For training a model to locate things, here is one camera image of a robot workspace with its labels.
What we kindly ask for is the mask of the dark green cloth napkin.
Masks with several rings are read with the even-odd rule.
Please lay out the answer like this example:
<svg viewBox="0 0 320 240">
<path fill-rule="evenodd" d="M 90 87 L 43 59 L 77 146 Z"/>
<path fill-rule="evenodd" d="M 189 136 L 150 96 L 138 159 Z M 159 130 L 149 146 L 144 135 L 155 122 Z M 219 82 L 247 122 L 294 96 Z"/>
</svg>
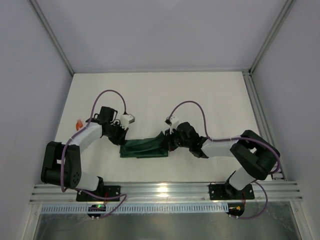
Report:
<svg viewBox="0 0 320 240">
<path fill-rule="evenodd" d="M 120 158 L 166 158 L 169 152 L 162 147 L 164 139 L 164 133 L 160 132 L 155 137 L 127 140 L 124 145 L 120 146 Z"/>
</svg>

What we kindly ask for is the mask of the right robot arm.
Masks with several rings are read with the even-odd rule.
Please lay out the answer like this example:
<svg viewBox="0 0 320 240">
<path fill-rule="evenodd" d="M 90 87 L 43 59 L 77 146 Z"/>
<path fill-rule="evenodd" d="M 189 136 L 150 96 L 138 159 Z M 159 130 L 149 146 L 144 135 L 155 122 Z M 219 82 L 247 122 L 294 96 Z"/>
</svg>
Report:
<svg viewBox="0 0 320 240">
<path fill-rule="evenodd" d="M 193 126 L 183 122 L 164 133 L 161 146 L 169 152 L 186 148 L 196 158 L 234 157 L 240 168 L 221 185 L 221 196 L 239 199 L 244 189 L 256 180 L 264 181 L 280 163 L 280 153 L 252 130 L 230 139 L 211 139 L 199 135 Z"/>
</svg>

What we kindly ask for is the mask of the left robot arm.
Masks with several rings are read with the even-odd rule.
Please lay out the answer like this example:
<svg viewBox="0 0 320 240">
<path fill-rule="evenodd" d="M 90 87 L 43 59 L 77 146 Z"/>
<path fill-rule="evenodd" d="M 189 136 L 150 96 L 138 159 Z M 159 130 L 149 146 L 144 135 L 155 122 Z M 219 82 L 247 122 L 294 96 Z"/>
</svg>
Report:
<svg viewBox="0 0 320 240">
<path fill-rule="evenodd" d="M 116 146 L 126 143 L 129 125 L 135 121 L 135 117 L 124 112 L 117 118 L 117 114 L 115 109 L 102 106 L 100 112 L 89 118 L 87 125 L 78 129 L 66 142 L 49 142 L 45 148 L 41 181 L 60 186 L 63 190 L 83 192 L 82 198 L 115 200 L 115 195 L 107 193 L 102 177 L 82 170 L 81 154 L 102 137 L 107 137 Z"/>
</svg>

